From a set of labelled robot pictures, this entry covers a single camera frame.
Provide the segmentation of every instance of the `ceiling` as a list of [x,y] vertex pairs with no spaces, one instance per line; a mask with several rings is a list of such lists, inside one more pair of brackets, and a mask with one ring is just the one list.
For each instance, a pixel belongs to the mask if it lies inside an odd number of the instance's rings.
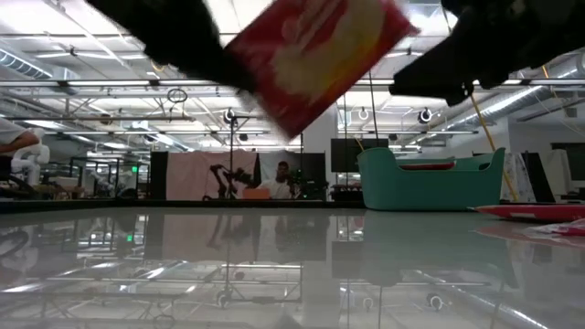
[[[270,0],[207,0],[208,7],[218,24],[221,39],[226,44],[249,24],[271,1]],[[50,0],[19,0],[0,3],[0,48],[12,51],[23,59],[40,68],[63,72],[68,69],[69,77],[82,80],[153,80],[182,79],[184,76],[172,67],[158,67],[143,54],[140,40],[132,37],[101,13],[81,0],[61,0],[59,5],[65,9],[65,15],[56,9]],[[402,5],[404,13],[421,32],[415,37],[403,39],[389,54],[372,68],[373,81],[391,79],[393,75],[408,65],[421,53],[432,48],[448,35],[448,26],[441,5],[436,0],[410,1]],[[449,23],[454,25],[456,18],[448,15]],[[13,70],[0,68],[0,77],[4,80],[23,80],[25,77]],[[261,110],[243,109],[233,90],[223,87],[196,86],[184,87],[188,94],[187,101],[175,106],[167,99],[170,88],[157,90],[127,87],[84,87],[77,88],[75,95],[55,92],[51,89],[16,88],[4,89],[10,92],[5,97],[6,104],[0,108],[5,116],[88,116],[97,117],[104,114],[111,116],[140,117],[151,120],[145,129],[156,131],[228,131],[223,116],[227,109],[236,114],[249,115],[251,118],[240,122],[239,132],[249,133],[247,141],[236,139],[238,147],[245,145],[262,145],[277,148],[289,145],[279,138],[271,124],[262,118]],[[17,95],[20,100],[33,101],[43,105],[43,109],[27,106],[26,111],[18,107],[16,101],[9,99]],[[417,128],[419,111],[428,108],[434,112],[445,111],[443,100],[391,96],[383,83],[374,91],[368,88],[355,88],[338,100],[339,128],[343,128],[346,112],[347,129],[350,131],[373,130],[374,122],[371,112],[377,113],[379,130],[411,130]],[[188,117],[191,120],[178,120]],[[50,130],[75,131],[97,130],[124,132],[131,122],[114,121],[104,125],[97,121],[77,121],[52,123],[46,125]],[[227,135],[211,134],[173,135],[173,145],[182,145],[182,150],[206,149],[211,151],[226,150],[229,144]],[[107,142],[96,135],[86,136],[91,144],[94,141]],[[118,135],[114,137],[118,144],[131,147],[145,147],[141,135]],[[298,139],[290,142],[292,149],[299,144]]]

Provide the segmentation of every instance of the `black cable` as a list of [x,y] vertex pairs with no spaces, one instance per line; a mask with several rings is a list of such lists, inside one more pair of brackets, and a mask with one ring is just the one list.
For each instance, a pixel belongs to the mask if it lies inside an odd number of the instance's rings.
[[372,71],[368,71],[369,76],[369,92],[372,96],[372,115],[374,115],[374,132],[376,133],[376,146],[379,146],[378,140],[378,121],[376,120],[376,104],[374,103],[374,82],[372,80]]
[[346,104],[346,95],[344,94],[344,133],[345,133],[345,138],[346,138],[346,151],[344,152],[345,155],[345,160],[346,160],[346,189],[349,188],[349,162],[347,161],[347,104]]

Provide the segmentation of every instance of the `red snack bag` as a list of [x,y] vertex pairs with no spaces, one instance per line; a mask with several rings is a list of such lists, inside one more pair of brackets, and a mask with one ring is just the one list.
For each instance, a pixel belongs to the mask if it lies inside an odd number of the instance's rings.
[[258,104],[293,138],[415,32],[391,0],[277,0],[228,50],[254,74]]

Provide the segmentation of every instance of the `plastic bin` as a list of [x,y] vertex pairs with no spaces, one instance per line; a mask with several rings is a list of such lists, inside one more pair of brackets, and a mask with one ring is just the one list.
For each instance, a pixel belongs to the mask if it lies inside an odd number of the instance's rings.
[[[397,160],[388,148],[357,156],[366,207],[396,211],[458,211],[497,205],[502,188],[504,148],[462,159]],[[400,165],[455,161],[449,170],[404,170]]]

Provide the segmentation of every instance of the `monitor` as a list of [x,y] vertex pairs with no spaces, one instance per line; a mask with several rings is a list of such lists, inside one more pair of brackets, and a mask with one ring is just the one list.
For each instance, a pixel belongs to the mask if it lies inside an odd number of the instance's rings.
[[[388,148],[388,139],[368,138],[359,140],[365,150],[372,147]],[[357,155],[362,149],[355,139],[331,140],[331,171],[334,173],[357,173]]]

